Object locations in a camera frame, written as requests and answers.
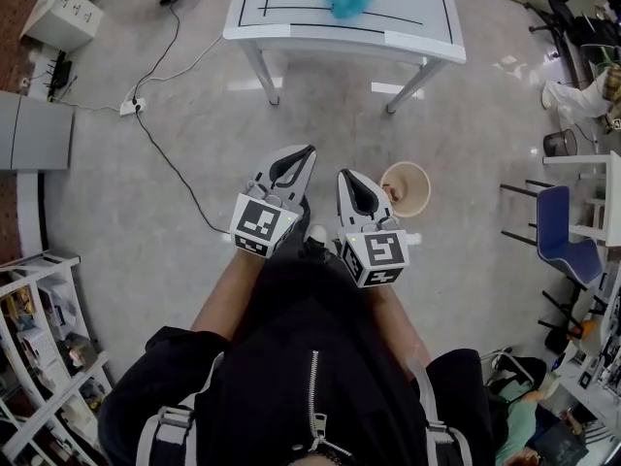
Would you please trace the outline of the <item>person's right forearm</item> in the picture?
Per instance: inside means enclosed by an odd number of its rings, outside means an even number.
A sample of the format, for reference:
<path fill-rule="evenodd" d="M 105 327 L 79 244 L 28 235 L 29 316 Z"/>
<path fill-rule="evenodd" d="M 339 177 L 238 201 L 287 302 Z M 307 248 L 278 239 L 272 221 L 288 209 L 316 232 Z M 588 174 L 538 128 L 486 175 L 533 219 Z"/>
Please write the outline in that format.
<path fill-rule="evenodd" d="M 390 285 L 368 289 L 377 328 L 409 380 L 414 373 L 408 367 L 416 359 L 423 368 L 431 363 L 430 353 L 411 323 L 397 294 Z"/>

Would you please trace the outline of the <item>white side table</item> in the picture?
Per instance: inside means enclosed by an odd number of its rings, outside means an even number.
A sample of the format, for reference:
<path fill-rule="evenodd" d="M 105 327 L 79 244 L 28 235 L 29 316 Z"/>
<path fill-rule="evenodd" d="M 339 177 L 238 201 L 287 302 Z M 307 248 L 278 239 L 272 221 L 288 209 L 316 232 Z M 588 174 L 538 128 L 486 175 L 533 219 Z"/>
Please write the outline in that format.
<path fill-rule="evenodd" d="M 556 164 L 591 164 L 604 165 L 602 174 L 605 181 L 605 198 L 595 199 L 593 206 L 596 210 L 604 211 L 602 227 L 586 225 L 570 225 L 572 234 L 592 238 L 603 242 L 608 248 L 621 247 L 621 156 L 613 150 L 609 154 L 568 155 L 560 157 L 545 156 L 544 165 Z M 601 175 L 580 174 L 581 179 L 597 179 Z"/>

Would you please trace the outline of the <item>person's left forearm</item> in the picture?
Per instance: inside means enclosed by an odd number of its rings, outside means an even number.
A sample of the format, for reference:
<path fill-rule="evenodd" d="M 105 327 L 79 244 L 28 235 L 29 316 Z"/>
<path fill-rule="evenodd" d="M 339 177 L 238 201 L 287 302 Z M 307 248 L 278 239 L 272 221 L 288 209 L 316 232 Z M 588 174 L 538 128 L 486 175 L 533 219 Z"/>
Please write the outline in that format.
<path fill-rule="evenodd" d="M 192 323 L 191 330 L 212 332 L 232 341 L 264 264 L 263 257 L 237 250 Z"/>

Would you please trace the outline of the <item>black office chair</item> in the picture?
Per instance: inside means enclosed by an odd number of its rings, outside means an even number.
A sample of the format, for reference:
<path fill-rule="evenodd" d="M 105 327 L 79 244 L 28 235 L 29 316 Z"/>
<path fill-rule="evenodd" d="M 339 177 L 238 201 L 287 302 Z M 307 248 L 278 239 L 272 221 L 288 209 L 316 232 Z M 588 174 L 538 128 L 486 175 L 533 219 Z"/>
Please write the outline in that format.
<path fill-rule="evenodd" d="M 546 12 L 534 7 L 530 2 L 523 5 L 526 10 L 533 11 L 543 22 L 541 26 L 530 26 L 529 31 L 549 31 L 559 56 L 571 60 L 572 55 L 568 42 L 576 47 L 589 43 L 595 36 L 595 27 L 591 19 L 582 15 L 576 17 L 569 7 L 571 0 L 547 0 L 550 11 Z"/>

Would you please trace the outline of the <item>white drawer cabinet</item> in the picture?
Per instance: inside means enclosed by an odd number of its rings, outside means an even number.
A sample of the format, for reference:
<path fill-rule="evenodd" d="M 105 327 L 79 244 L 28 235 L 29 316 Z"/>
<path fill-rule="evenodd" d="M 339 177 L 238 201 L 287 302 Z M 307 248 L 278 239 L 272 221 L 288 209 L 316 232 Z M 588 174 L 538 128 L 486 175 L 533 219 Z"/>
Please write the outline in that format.
<path fill-rule="evenodd" d="M 37 0 L 20 38 L 71 53 L 95 38 L 103 16 L 89 0 Z"/>

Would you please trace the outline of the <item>beige round waste bin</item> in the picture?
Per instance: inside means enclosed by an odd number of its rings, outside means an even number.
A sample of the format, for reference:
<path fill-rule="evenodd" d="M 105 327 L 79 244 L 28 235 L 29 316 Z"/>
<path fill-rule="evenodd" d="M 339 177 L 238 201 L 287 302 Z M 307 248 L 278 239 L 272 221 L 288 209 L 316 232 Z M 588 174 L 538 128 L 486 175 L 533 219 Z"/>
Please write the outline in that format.
<path fill-rule="evenodd" d="M 387 168 L 379 186 L 387 194 L 394 214 L 401 218 L 422 213 L 432 192 L 427 173 L 418 164 L 410 161 L 396 162 Z"/>

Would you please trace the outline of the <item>blue chair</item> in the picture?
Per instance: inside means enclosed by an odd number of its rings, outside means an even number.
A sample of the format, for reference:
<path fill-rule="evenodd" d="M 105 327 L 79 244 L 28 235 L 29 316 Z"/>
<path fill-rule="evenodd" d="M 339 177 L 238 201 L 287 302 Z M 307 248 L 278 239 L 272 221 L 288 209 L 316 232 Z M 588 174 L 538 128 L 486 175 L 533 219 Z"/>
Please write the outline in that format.
<path fill-rule="evenodd" d="M 570 190 L 563 185 L 534 182 L 539 192 L 508 184 L 500 189 L 526 195 L 536 200 L 536 239 L 532 240 L 509 231 L 501 233 L 513 240 L 537 249 L 538 257 L 565 276 L 588 286 L 603 272 L 596 242 L 586 238 L 580 242 L 570 239 Z"/>

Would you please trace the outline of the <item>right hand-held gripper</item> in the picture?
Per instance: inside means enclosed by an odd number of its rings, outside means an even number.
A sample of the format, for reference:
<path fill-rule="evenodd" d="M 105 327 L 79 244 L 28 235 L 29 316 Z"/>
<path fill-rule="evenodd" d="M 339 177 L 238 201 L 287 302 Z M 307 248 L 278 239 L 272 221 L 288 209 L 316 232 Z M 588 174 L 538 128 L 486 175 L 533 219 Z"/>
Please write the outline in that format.
<path fill-rule="evenodd" d="M 384 189 L 354 170 L 338 174 L 338 212 L 342 225 L 384 219 L 359 230 L 342 228 L 339 257 L 360 288 L 394 283 L 408 268 L 409 249 L 421 244 L 421 234 L 400 229 Z"/>

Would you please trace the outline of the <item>grey cabinet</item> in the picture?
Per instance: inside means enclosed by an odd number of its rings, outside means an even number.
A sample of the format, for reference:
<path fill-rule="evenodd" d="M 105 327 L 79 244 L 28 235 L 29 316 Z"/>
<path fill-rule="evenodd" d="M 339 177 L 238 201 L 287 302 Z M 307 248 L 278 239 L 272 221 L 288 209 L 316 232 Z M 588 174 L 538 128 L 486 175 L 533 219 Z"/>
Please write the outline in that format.
<path fill-rule="evenodd" d="M 0 171 L 69 167 L 74 111 L 0 90 Z"/>

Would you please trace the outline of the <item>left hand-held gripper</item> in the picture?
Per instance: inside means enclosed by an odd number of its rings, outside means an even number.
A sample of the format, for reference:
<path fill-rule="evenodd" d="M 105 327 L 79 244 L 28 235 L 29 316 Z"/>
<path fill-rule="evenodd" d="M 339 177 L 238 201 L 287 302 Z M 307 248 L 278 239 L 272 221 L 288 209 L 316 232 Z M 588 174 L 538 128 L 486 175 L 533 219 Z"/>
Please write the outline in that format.
<path fill-rule="evenodd" d="M 238 195 L 229 229 L 235 247 L 265 259 L 276 252 L 303 216 L 299 203 L 316 158 L 313 145 L 284 147 L 263 158 L 255 182 Z"/>

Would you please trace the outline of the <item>orange chair with black legs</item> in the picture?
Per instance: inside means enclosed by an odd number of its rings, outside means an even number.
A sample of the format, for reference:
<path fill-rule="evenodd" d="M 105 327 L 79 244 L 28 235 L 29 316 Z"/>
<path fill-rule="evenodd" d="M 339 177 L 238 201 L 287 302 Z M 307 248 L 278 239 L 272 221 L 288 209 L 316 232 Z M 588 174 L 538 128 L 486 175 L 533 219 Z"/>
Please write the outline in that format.
<path fill-rule="evenodd" d="M 593 288 L 576 287 L 565 303 L 557 301 L 545 290 L 542 296 L 561 314 L 557 324 L 538 320 L 538 325 L 548 329 L 544 346 L 556 355 L 564 352 L 570 342 L 579 344 L 585 340 L 595 329 L 597 316 L 605 312 L 606 303 Z"/>

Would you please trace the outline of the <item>white table with black lines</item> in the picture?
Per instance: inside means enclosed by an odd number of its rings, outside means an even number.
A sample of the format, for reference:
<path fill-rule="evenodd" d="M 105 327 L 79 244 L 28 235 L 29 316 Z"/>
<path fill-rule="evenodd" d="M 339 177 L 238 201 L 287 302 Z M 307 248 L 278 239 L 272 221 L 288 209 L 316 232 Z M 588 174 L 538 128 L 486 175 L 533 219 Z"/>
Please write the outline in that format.
<path fill-rule="evenodd" d="M 418 66 L 386 105 L 389 114 L 445 66 L 467 60 L 454 0 L 371 0 L 346 18 L 335 17 L 325 0 L 231 0 L 222 36 L 242 48 L 273 105 L 279 95 L 264 50 L 340 52 Z"/>

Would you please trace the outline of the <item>black router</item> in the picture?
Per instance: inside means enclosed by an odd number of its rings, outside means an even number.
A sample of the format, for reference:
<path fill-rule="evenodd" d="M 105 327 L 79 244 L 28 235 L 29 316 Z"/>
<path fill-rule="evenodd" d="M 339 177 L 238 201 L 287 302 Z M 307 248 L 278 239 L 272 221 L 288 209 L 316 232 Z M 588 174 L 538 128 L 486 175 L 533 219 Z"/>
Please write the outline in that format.
<path fill-rule="evenodd" d="M 57 90 L 65 87 L 70 81 L 73 62 L 67 58 L 67 53 L 60 51 L 55 59 L 48 63 L 44 86 L 48 89 L 47 98 L 51 100 Z"/>

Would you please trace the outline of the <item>person's black trousers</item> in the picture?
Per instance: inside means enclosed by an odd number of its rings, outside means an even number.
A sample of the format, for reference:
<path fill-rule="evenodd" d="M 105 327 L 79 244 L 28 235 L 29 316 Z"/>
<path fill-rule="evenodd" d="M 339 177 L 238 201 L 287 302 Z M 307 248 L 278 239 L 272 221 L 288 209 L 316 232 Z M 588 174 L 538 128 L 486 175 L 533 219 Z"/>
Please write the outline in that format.
<path fill-rule="evenodd" d="M 302 218 L 294 225 L 284 243 L 268 259 L 267 264 L 277 265 L 306 261 L 330 268 L 347 281 L 351 281 L 343 261 L 330 250 L 328 241 L 325 246 L 321 246 L 313 240 L 307 240 L 308 230 L 317 223 L 311 223 L 311 206 L 307 197 L 302 199 L 301 207 L 303 210 Z"/>

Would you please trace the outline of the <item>person's black jacket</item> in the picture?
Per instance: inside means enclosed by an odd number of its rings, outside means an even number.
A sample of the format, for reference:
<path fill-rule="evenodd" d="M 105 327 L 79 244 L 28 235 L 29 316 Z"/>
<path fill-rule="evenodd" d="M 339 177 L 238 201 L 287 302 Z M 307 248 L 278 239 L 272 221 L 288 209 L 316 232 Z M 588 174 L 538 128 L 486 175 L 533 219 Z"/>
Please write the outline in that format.
<path fill-rule="evenodd" d="M 409 380 L 368 289 L 306 261 L 258 275 L 232 341 L 164 327 L 106 397 L 112 466 L 494 466 L 476 351 Z"/>

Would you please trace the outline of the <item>white shelving unit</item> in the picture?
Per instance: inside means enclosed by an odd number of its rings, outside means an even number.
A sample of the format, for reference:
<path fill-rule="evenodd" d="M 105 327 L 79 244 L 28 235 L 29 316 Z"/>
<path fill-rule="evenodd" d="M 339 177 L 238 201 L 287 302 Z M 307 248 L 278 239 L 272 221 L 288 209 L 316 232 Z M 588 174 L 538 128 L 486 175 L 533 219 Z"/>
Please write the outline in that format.
<path fill-rule="evenodd" d="M 0 266 L 0 462 L 106 466 L 109 357 L 82 312 L 80 262 L 44 252 Z"/>

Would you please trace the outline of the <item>black mesh wastebasket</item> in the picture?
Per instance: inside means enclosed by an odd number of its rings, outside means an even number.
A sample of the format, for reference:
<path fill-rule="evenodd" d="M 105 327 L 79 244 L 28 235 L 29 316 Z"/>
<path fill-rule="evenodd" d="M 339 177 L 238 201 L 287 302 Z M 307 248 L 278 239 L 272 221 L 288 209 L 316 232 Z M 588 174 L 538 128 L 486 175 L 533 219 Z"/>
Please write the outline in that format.
<path fill-rule="evenodd" d="M 542 140 L 546 157 L 575 156 L 578 154 L 577 140 L 571 129 L 547 134 Z"/>

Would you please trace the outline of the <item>black backpack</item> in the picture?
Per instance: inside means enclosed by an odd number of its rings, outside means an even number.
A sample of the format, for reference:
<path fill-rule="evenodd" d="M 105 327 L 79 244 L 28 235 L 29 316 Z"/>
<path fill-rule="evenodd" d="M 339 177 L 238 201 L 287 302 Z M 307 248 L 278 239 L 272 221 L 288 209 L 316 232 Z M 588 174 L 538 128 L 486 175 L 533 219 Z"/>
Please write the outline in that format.
<path fill-rule="evenodd" d="M 547 374 L 546 363 L 536 357 L 507 357 L 498 354 L 493 359 L 492 368 L 497 372 L 509 373 L 508 377 L 495 382 L 498 389 L 504 388 L 509 383 L 526 385 L 529 389 L 539 389 Z"/>

